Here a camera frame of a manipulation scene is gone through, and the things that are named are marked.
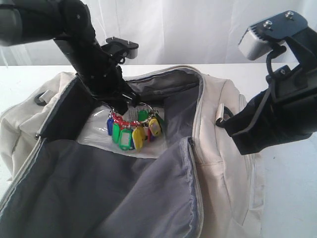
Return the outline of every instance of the white curtain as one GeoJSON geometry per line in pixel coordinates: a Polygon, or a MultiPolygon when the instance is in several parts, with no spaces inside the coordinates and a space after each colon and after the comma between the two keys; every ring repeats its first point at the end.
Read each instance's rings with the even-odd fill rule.
{"type": "MultiPolygon", "coordinates": [[[[316,0],[83,0],[100,44],[116,36],[140,45],[126,64],[250,62],[238,42],[251,24],[286,10],[317,30],[316,0]]],[[[288,51],[276,62],[294,62],[288,51]]],[[[260,58],[255,62],[264,62],[260,58]]],[[[53,41],[0,49],[0,65],[64,65],[53,41]]]]}

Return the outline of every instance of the bolt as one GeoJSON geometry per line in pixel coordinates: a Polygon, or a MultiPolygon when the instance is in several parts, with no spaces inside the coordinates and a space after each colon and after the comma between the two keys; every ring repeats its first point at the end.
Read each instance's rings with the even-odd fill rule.
{"type": "Polygon", "coordinates": [[[294,16],[294,13],[293,13],[292,11],[288,11],[288,12],[285,14],[285,17],[286,17],[287,19],[292,19],[293,16],[294,16]]]}
{"type": "Polygon", "coordinates": [[[263,27],[266,29],[271,29],[271,26],[273,25],[273,23],[270,20],[267,20],[264,24],[263,27]]]}

